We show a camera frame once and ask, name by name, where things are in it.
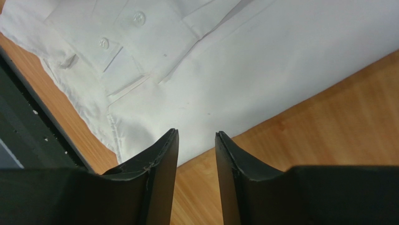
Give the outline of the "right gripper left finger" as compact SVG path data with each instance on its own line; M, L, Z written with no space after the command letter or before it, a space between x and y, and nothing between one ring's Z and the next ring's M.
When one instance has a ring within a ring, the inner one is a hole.
M102 175L77 168L0 172L3 225L168 225L179 150L170 129Z

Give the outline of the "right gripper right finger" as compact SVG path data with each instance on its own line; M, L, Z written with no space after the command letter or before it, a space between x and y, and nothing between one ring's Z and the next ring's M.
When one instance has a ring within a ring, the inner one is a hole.
M396 225L396 166L305 165L285 172L241 149L224 132L215 152L226 225Z

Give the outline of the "white long sleeve shirt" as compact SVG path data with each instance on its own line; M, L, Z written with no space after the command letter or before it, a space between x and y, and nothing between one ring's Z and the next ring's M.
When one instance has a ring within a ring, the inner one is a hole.
M181 165L397 50L399 3L7 0L0 31L119 163L177 128Z

